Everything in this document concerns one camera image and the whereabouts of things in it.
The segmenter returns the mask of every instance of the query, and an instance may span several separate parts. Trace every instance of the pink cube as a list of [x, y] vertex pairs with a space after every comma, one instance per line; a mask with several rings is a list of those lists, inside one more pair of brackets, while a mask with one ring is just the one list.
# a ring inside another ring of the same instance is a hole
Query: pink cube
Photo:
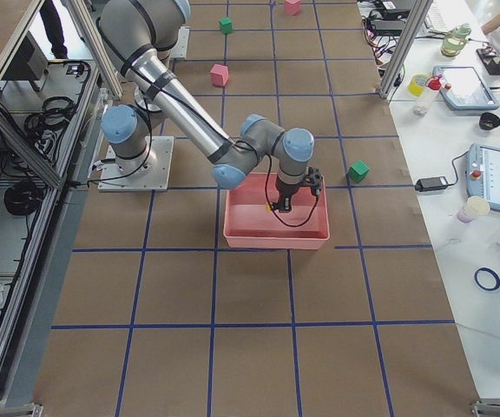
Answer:
[[287, 15], [298, 15], [300, 13], [300, 0], [285, 0], [283, 9]]
[[215, 64], [209, 73], [212, 76], [212, 84], [218, 87], [225, 87], [229, 80], [229, 68], [225, 65]]

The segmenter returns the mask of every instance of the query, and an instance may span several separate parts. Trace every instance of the white table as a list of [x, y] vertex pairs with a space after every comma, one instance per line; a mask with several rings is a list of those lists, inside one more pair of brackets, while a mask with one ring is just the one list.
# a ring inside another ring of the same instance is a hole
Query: white table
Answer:
[[[438, 3], [448, 24], [469, 22], [471, 37], [484, 40], [464, 2]], [[441, 42], [415, 41], [405, 62], [405, 80], [391, 101], [391, 113], [414, 181], [440, 175], [454, 181], [451, 160], [474, 142], [500, 148], [500, 127], [486, 135], [477, 126], [478, 117], [457, 116], [441, 101], [433, 103], [424, 117], [412, 114], [415, 97], [407, 90], [408, 82], [415, 74], [430, 74], [435, 65], [474, 66], [490, 86], [500, 85], [500, 76], [488, 76], [477, 58], [475, 50], [481, 43], [469, 42], [459, 56], [447, 58], [439, 53]], [[500, 102], [500, 89], [494, 92]], [[495, 113], [500, 116], [500, 108]], [[492, 211], [469, 224], [456, 218], [467, 198], [464, 164], [465, 158], [457, 161], [458, 185], [438, 195], [418, 194], [418, 200], [477, 391], [483, 399], [500, 398], [500, 289], [483, 291], [473, 278], [481, 267], [500, 275], [500, 248], [494, 243], [500, 236], [500, 213]]]

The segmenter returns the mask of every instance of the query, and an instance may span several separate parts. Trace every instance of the tablet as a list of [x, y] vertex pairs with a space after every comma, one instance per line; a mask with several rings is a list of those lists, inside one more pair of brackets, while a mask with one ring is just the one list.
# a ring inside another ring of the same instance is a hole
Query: tablet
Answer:
[[436, 66], [433, 75], [441, 75], [442, 84], [451, 89], [441, 89], [447, 105], [456, 111], [489, 111], [499, 108], [499, 103], [474, 67]]
[[[490, 207], [500, 211], [500, 148], [474, 143], [470, 146], [466, 160], [466, 183], [468, 195], [479, 195]], [[472, 171], [482, 175], [474, 179]]]

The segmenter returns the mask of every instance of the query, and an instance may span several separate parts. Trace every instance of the person's leg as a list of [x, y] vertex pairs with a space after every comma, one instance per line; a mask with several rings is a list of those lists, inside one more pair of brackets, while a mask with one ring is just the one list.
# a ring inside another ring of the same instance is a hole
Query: person's leg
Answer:
[[42, 18], [45, 34], [51, 43], [51, 52], [58, 59], [67, 58], [67, 48], [65, 47], [65, 36], [61, 18], [57, 13], [53, 0], [45, 0], [40, 8], [40, 17]]

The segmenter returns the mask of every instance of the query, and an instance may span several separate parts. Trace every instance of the yellow tape roll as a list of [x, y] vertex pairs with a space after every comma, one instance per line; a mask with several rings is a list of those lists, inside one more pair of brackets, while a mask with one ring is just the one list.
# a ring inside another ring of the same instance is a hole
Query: yellow tape roll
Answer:
[[422, 91], [424, 91], [425, 83], [427, 82], [427, 79], [429, 77], [430, 76], [427, 76], [425, 74], [416, 74], [415, 76], [413, 76], [410, 80], [410, 83], [408, 84], [408, 90], [411, 92], [411, 94], [416, 97], [422, 94]]

